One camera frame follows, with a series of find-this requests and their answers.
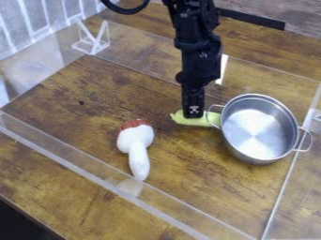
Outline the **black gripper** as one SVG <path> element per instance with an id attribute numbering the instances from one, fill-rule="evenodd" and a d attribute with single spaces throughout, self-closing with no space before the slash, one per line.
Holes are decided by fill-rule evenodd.
<path id="1" fill-rule="evenodd" d="M 186 118 L 201 118 L 205 111 L 205 86 L 221 78 L 224 45 L 214 33 L 180 32 L 174 47 L 182 53 L 182 70 L 176 80 L 182 84 L 182 109 Z"/>

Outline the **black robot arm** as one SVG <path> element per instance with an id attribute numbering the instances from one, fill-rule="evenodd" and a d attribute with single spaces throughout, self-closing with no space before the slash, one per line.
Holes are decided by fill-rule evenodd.
<path id="1" fill-rule="evenodd" d="M 205 111 L 205 87 L 221 78 L 224 45 L 213 33 L 220 14 L 213 0 L 164 0 L 176 29 L 174 47 L 182 53 L 182 70 L 176 80 L 182 86 L 186 118 L 201 118 Z"/>

